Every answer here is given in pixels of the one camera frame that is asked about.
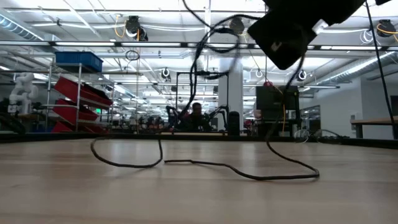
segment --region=person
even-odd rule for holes
[[[207,122],[201,113],[201,104],[192,104],[192,113],[184,119],[184,129],[188,131],[198,131],[203,128],[204,131],[211,131],[211,126]]]

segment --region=wooden table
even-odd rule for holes
[[[91,155],[91,140],[0,144],[0,223],[208,224],[397,223],[398,151],[272,143],[318,168],[318,181],[256,182],[223,167],[117,168]],[[263,142],[164,141],[165,159],[227,162],[250,174],[310,171]],[[145,164],[156,141],[100,141],[113,161]]]
[[[398,123],[398,116],[394,116],[394,121]],[[350,122],[355,125],[357,138],[363,138],[364,125],[392,125],[390,118],[351,120]]]

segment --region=blue bin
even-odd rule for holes
[[[102,72],[103,61],[92,52],[56,52],[55,63],[69,72],[79,72],[79,63],[83,73]]]

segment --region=pillar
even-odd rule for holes
[[[218,71],[224,72],[229,69],[233,58],[220,58]],[[227,81],[228,77],[218,80],[218,106],[227,105]],[[229,111],[237,111],[241,118],[241,130],[243,130],[243,66],[240,59],[237,60],[234,69],[229,73]],[[218,130],[224,129],[222,115],[218,115]]]

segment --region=computer monitor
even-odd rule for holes
[[[273,86],[256,87],[256,109],[261,110],[263,119],[276,119],[281,114],[282,93]],[[285,95],[285,109],[299,110],[299,89],[290,86]]]

